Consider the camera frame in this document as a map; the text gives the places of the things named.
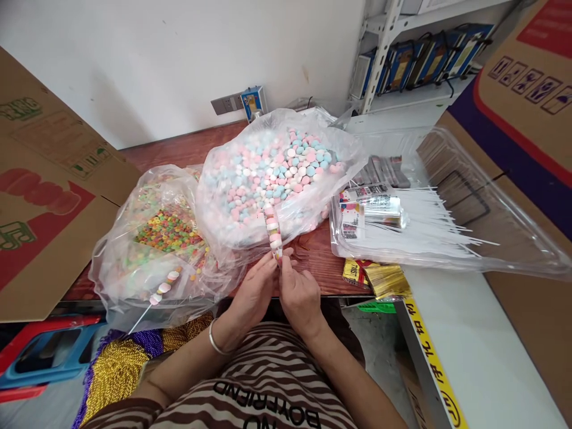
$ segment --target silver bangle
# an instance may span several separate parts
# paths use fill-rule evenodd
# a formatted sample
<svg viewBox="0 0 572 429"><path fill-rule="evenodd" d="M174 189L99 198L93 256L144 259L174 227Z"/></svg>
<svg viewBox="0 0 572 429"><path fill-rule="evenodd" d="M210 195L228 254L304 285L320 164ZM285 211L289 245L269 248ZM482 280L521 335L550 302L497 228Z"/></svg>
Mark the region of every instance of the silver bangle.
<svg viewBox="0 0 572 429"><path fill-rule="evenodd" d="M219 347L215 344L215 341L214 341L214 339L213 339L213 324L215 323L215 321L216 321L217 319L218 319L218 318L214 319L214 320L210 323L210 325L209 325L209 340L210 340L210 344L213 346L213 349L214 349L219 355L222 355L222 356L231 356L231 355L233 354L233 352L230 352L230 353L223 352L223 351L222 351L221 349L219 349Z"/></svg>

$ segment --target table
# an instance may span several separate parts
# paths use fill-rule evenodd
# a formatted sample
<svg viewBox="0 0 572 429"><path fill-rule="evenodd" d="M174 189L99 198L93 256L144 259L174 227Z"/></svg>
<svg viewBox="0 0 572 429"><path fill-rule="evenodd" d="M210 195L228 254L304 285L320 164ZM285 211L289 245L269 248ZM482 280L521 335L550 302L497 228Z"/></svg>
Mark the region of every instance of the table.
<svg viewBox="0 0 572 429"><path fill-rule="evenodd" d="M248 123L246 121L211 128L197 133L174 137L167 140L128 148L121 153L142 172L156 166L175 164L186 167L202 164L209 151L235 138ZM311 271L325 296L373 296L371 290L347 283L341 277L344 260L335 257L330 248L329 224L322 222L320 227L309 234L297 237L291 244L300 269ZM70 287L63 303L97 305L98 295L94 283L88 279L89 265Z"/></svg>
<svg viewBox="0 0 572 429"><path fill-rule="evenodd" d="M433 126L448 101L352 118L354 134ZM534 363L484 276L404 266L403 273L464 417L480 428L566 428ZM396 305L415 370L436 427L453 427L407 307Z"/></svg>

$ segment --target green plastic item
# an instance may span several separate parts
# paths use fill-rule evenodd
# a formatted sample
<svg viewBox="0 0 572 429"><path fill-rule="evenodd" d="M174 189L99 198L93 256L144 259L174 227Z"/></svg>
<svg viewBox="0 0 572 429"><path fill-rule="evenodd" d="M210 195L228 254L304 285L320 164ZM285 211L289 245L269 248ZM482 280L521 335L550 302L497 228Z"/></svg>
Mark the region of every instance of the green plastic item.
<svg viewBox="0 0 572 429"><path fill-rule="evenodd" d="M367 303L360 304L357 306L364 313L389 313L395 314L395 305L393 303Z"/></svg>

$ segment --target wrist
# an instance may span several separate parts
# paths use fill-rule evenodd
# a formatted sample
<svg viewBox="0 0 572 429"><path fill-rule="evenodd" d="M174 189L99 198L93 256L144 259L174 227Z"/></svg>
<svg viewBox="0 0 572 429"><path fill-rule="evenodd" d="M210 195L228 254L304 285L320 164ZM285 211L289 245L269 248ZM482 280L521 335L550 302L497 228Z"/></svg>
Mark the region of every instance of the wrist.
<svg viewBox="0 0 572 429"><path fill-rule="evenodd" d="M246 336L245 331L231 313L226 311L213 323L213 340L225 353L230 353L238 348Z"/></svg>
<svg viewBox="0 0 572 429"><path fill-rule="evenodd" d="M324 334L326 334L330 330L328 322L324 318L322 312L320 312L319 316L316 317L312 322L308 323L308 325L304 328L304 330L300 333L300 337L309 346L311 343L315 343L319 341L320 338L323 338Z"/></svg>

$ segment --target power socket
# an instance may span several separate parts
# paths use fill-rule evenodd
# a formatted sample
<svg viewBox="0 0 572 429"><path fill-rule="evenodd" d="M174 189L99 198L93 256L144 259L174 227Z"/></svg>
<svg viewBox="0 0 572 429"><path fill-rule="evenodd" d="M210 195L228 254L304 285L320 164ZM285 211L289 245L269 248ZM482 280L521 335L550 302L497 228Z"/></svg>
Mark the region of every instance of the power socket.
<svg viewBox="0 0 572 429"><path fill-rule="evenodd" d="M240 92L227 97L217 98L216 100L212 100L210 103L213 105L214 112L217 115L244 108Z"/></svg>

